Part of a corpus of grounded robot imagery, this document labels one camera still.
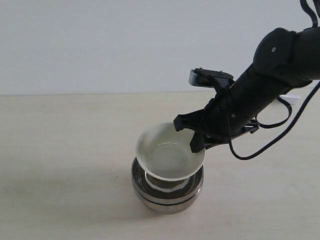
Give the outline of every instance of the stainless steel bowl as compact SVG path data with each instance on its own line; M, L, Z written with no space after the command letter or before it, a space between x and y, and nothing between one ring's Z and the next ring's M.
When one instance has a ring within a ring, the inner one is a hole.
M176 214L189 208L198 198L204 182L203 166L191 177L163 181L148 175L137 158L131 168L132 185L142 203L161 214Z

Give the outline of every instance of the black cable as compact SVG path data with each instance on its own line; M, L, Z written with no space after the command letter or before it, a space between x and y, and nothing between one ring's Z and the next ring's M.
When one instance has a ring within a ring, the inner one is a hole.
M239 156L238 154L236 154L234 147L232 145L232 140L231 140L231 131L230 131L230 116L229 116L229 112L227 113L228 117L227 117L227 123L228 123L228 128L229 128L229 135L228 135L228 141L229 141L229 147L230 150L232 152L232 154L240 160L250 160L255 158L256 156L260 155L261 153L263 153L265 150L267 150L268 148L270 148L272 145L274 145L276 142L278 142L279 140L281 140L285 135L287 135L287 133L290 132L290 130L294 127L294 125L297 123L298 119L300 118L300 116L302 115L303 111L305 110L307 104L309 103L309 101L311 100L311 98L316 94L316 92L318 91L318 89L320 88L320 82L312 89L312 91L309 93L309 95L306 97L306 99L304 100L304 102L302 103L299 111L297 112L297 114L295 115L294 119L292 120L292 122L290 123L290 125L279 135L277 136L274 140L272 140L271 142L269 142L267 145L265 145L263 148L261 148L260 150L258 150L257 152L255 152L254 154L250 155L250 156Z
M303 11L309 15L309 17L312 20L312 28L316 28L318 27L318 18L317 15L315 14L315 12L309 7L307 0L300 0L300 5L303 9Z
M316 13L318 14L318 17L320 18L320 0L313 0Z

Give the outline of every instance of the beige tabletop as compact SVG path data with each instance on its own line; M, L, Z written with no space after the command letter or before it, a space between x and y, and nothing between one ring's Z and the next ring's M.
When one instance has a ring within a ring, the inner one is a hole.
M203 108L211 96L0 97L0 239L320 239L320 94L262 155L240 161L226 145L208 150L203 190L186 211L156 215L135 196L131 164L140 133ZM286 114L272 103L260 120ZM260 129L234 148L249 155L283 129Z

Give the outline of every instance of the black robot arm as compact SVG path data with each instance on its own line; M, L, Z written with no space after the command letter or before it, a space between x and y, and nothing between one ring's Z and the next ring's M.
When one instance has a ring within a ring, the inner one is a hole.
M301 32L276 28L263 38L252 64L236 81L222 71L193 69L189 83L214 88L216 95L203 109L178 115L175 129L195 131L190 143L194 153L230 144L259 129L256 116L280 95L319 79L320 27Z

